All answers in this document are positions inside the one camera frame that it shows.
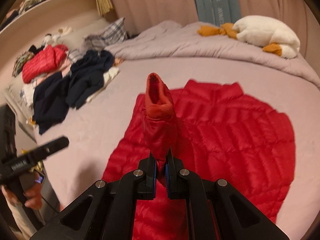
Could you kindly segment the person's hand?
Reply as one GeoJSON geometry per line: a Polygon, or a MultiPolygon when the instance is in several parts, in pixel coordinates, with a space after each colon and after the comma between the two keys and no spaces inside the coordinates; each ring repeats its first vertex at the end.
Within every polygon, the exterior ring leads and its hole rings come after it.
{"type": "MultiPolygon", "coordinates": [[[[35,182],[32,187],[27,189],[24,195],[27,197],[25,206],[33,210],[39,210],[42,207],[42,194],[41,194],[42,185],[39,179],[35,179],[35,182]]],[[[18,198],[16,195],[10,191],[6,186],[1,186],[1,191],[6,198],[6,200],[11,204],[18,204],[18,198]]]]}

